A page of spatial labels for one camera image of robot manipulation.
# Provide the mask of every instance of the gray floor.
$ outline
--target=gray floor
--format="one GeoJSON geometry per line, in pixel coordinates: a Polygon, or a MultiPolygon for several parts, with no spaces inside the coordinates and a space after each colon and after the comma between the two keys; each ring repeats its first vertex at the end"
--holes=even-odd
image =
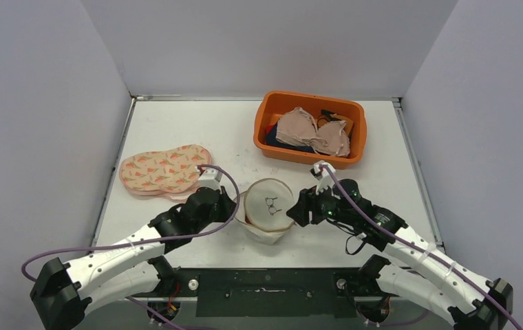
{"type": "MultiPolygon", "coordinates": [[[[206,326],[217,330],[280,330],[280,329],[376,329],[375,326],[365,328],[360,318],[334,319],[332,316],[310,316],[306,318],[195,318],[195,302],[184,302],[181,312],[175,322],[181,326],[206,326]]],[[[423,309],[406,302],[392,302],[392,314],[389,321],[410,320],[419,316],[423,309]]],[[[149,326],[146,311],[131,302],[114,302],[104,306],[88,316],[77,330],[155,330],[149,326]]],[[[393,330],[452,329],[444,320],[434,314],[429,314],[424,320],[410,327],[392,327],[393,330]]]]}

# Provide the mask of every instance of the orange basket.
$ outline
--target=orange basket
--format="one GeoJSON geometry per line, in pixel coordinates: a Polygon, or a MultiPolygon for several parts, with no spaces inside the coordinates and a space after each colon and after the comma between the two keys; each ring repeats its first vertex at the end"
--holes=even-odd
{"type": "Polygon", "coordinates": [[[266,94],[255,115],[253,143],[261,149],[264,156],[277,160],[303,164],[314,164],[319,160],[324,160],[335,168],[347,168],[361,159],[366,141],[367,122],[363,107],[352,101],[291,91],[271,91],[266,94]],[[326,109],[351,119],[354,127],[350,139],[350,154],[347,157],[334,157],[266,145],[266,127],[277,123],[283,114],[292,111],[295,107],[302,107],[314,118],[318,118],[321,110],[326,109]]]}

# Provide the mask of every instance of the white table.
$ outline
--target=white table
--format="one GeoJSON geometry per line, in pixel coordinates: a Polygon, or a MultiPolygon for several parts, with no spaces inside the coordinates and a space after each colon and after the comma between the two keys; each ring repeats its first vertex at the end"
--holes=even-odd
{"type": "MultiPolygon", "coordinates": [[[[361,194],[404,218],[428,241],[434,241],[420,188],[391,101],[357,101],[365,109],[367,144],[361,161],[338,170],[352,178],[361,194]]],[[[228,171],[246,190],[253,182],[275,177],[295,192],[314,186],[309,165],[266,158],[253,144],[253,122],[260,101],[138,101],[129,122],[120,160],[144,151],[199,144],[214,164],[228,171]]],[[[222,182],[234,197],[228,180],[222,182]]],[[[110,245],[136,231],[173,202],[142,198],[126,191],[117,175],[107,195],[95,243],[110,245]]],[[[348,235],[328,223],[293,227],[275,245],[252,241],[236,221],[215,234],[194,239],[166,257],[172,266],[214,268],[357,267],[373,254],[367,246],[356,256],[345,254],[348,235]]],[[[350,250],[358,242],[351,240],[350,250]]]]}

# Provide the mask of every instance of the round metal bolt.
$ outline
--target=round metal bolt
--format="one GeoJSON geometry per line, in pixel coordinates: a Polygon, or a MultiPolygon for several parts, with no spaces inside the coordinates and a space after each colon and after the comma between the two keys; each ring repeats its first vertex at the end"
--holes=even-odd
{"type": "Polygon", "coordinates": [[[347,280],[344,279],[344,278],[339,278],[339,280],[337,281],[337,287],[342,290],[345,288],[345,285],[347,285],[347,280]]]}
{"type": "Polygon", "coordinates": [[[199,287],[199,281],[198,280],[190,280],[189,281],[189,289],[191,291],[195,291],[199,287]]]}

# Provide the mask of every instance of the glasses drawing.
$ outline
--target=glasses drawing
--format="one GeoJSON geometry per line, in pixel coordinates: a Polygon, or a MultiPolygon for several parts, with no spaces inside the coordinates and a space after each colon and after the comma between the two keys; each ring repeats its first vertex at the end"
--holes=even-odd
{"type": "Polygon", "coordinates": [[[274,200],[278,199],[278,197],[274,197],[274,198],[270,198],[270,197],[266,197],[266,205],[268,206],[268,212],[270,213],[270,215],[275,215],[276,213],[278,213],[280,210],[276,209],[276,207],[274,206],[274,200]]]}

